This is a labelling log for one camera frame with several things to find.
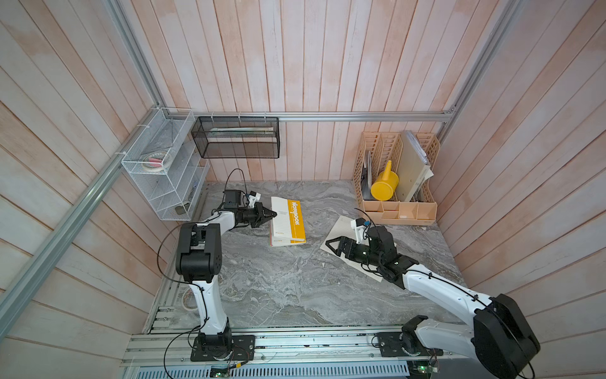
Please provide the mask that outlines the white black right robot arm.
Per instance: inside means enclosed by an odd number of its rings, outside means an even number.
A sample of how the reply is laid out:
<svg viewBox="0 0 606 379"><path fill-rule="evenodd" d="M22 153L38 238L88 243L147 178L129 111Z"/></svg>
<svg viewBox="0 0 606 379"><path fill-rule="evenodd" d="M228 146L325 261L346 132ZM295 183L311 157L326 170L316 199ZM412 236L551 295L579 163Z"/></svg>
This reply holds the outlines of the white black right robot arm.
<svg viewBox="0 0 606 379"><path fill-rule="evenodd" d="M513 298L492 297L458 285L400 254L384 226L357 219L355 238L325 241L337 257L355 262L390 284L421 295L454 314L458 324L418 315L397 333L377 333L383 357L437 357L451 352L476 359L497 378L521 378L541 350L530 324Z"/></svg>

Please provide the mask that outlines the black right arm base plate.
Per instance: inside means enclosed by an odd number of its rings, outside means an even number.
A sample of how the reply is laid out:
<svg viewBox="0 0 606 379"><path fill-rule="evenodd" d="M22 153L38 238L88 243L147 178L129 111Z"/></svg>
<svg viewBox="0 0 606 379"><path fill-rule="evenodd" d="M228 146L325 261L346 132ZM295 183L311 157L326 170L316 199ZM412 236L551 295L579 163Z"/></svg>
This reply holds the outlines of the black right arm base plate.
<svg viewBox="0 0 606 379"><path fill-rule="evenodd" d="M442 349L426 348L414 333L399 331L377 333L372 338L372 345L380 350L384 358L394 357L433 357L442 356Z"/></svg>

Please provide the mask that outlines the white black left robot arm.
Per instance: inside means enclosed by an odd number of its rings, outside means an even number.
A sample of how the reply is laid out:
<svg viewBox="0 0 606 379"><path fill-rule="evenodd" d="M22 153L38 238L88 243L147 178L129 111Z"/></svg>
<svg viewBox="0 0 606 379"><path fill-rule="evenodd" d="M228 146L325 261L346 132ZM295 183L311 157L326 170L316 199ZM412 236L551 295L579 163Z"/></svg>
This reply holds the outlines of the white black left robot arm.
<svg viewBox="0 0 606 379"><path fill-rule="evenodd" d="M198 352L225 355L233 349L228 317L219 294L223 264L222 235L236 227L257 228L277 213L263 206L257 192L226 189L219 208L206 220L180 228L175 269L189 285L200 316L194 347Z"/></svg>

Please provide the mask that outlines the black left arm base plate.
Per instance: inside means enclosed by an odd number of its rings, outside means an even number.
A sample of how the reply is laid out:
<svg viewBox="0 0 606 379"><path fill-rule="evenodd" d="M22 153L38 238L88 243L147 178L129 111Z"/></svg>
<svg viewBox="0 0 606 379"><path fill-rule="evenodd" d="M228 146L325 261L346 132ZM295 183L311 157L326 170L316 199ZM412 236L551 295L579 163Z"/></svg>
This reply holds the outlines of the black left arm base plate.
<svg viewBox="0 0 606 379"><path fill-rule="evenodd" d="M254 358L254 335L227 336L199 334L193 343L192 362L247 362Z"/></svg>

